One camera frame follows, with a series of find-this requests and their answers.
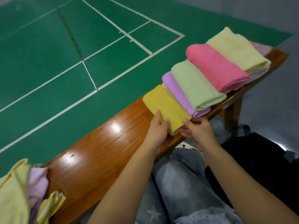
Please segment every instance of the right hand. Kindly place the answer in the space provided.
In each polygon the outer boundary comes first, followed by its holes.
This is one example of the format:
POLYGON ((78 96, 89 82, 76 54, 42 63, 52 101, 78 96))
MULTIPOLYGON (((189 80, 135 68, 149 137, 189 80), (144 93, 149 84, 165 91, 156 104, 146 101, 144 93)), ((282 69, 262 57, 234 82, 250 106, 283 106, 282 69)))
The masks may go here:
POLYGON ((205 117, 199 117, 196 118, 196 121, 200 122, 200 124, 193 124, 191 121, 184 118, 184 126, 179 129, 181 135, 196 141, 201 147, 198 149, 207 149, 208 147, 219 146, 208 119, 205 117))

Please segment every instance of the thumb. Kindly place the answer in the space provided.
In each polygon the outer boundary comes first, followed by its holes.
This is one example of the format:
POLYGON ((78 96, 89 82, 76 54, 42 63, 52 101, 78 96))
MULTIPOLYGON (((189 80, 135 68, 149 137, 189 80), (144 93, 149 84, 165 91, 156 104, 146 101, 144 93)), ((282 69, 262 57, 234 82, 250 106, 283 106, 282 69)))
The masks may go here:
POLYGON ((193 131, 194 128, 195 128, 195 125, 190 121, 188 120, 187 118, 183 118, 183 124, 188 127, 189 130, 193 131))
POLYGON ((164 121, 163 121, 163 123, 161 123, 161 125, 164 127, 164 128, 168 128, 168 126, 169 126, 169 119, 165 119, 164 121))

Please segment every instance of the wood grain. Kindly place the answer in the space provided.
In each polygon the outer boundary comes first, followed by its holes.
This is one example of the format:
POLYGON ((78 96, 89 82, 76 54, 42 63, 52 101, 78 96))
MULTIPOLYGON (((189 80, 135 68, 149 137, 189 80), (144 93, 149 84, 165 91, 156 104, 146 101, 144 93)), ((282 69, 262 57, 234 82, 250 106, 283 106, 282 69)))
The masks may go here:
MULTIPOLYGON (((280 66, 287 56, 273 49, 267 56, 272 64, 264 76, 228 93, 227 99, 212 106, 212 110, 205 116, 212 119, 240 99, 280 66)), ((46 197, 56 190, 66 195, 66 201, 51 218, 52 223, 75 222, 103 198, 143 142, 152 118, 153 114, 139 98, 45 165, 49 167, 50 180, 46 197)), ((168 136, 157 159, 183 140, 180 134, 168 136)))

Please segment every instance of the light green towel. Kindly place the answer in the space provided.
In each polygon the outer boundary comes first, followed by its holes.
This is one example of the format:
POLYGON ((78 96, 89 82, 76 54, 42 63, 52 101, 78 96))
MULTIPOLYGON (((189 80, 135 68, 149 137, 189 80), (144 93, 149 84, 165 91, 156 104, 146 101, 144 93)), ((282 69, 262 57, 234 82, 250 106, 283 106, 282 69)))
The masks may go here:
POLYGON ((228 27, 209 39, 207 44, 249 75, 264 70, 271 64, 245 37, 234 34, 228 27))
POLYGON ((219 93, 199 68, 189 60, 174 65, 171 72, 196 111, 207 109, 226 98, 226 95, 219 93))

